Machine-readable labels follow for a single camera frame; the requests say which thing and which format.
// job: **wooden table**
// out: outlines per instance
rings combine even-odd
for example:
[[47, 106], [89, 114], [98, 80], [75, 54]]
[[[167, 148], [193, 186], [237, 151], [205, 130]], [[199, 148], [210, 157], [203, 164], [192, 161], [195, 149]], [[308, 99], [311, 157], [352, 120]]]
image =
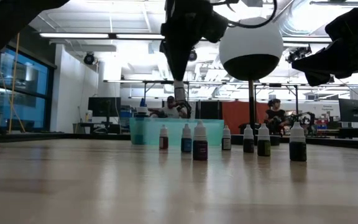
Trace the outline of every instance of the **wooden table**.
[[0, 223], [357, 223], [358, 150], [290, 162], [211, 148], [192, 161], [129, 141], [0, 144]]

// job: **white sphere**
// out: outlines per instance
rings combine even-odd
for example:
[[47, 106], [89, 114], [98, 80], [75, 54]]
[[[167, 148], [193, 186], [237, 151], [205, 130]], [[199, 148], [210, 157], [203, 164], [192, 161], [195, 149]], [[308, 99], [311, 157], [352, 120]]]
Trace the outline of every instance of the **white sphere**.
[[[242, 24], [256, 25], [262, 17], [243, 19]], [[263, 27], [247, 29], [230, 27], [221, 39], [219, 56], [224, 69], [239, 80], [258, 80], [270, 74], [283, 53], [283, 37], [278, 27], [269, 22]]]

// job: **desk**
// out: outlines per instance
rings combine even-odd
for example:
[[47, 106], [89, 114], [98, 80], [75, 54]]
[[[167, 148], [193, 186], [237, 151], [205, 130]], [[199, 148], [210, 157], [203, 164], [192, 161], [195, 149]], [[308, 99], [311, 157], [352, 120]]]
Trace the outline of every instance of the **desk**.
[[358, 128], [339, 128], [338, 138], [358, 138]]
[[[80, 123], [80, 126], [83, 128], [89, 127], [91, 131], [89, 133], [94, 134], [94, 130], [99, 128], [95, 126], [101, 126], [104, 128], [104, 123]], [[119, 124], [110, 124], [109, 125], [109, 133], [113, 134], [120, 134], [121, 133], [121, 127]]]

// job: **duct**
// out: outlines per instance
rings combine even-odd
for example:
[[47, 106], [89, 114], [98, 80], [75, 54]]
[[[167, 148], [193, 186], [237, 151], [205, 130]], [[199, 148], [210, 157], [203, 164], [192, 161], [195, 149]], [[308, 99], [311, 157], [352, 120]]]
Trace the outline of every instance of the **duct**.
[[355, 7], [322, 6], [311, 2], [312, 0], [294, 0], [280, 13], [276, 24], [283, 36], [310, 35]]

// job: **translucent tub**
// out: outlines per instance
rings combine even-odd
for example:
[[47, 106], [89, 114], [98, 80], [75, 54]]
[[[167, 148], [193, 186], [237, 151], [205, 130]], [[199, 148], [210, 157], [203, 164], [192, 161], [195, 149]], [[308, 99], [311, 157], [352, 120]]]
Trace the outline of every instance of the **translucent tub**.
[[[170, 146], [180, 146], [181, 133], [185, 124], [189, 124], [191, 133], [194, 134], [194, 127], [198, 119], [174, 119], [174, 118], [131, 118], [131, 141], [135, 145], [158, 145], [160, 129], [164, 124], [168, 128]], [[223, 120], [204, 119], [204, 126], [208, 144], [220, 146], [223, 137]]]

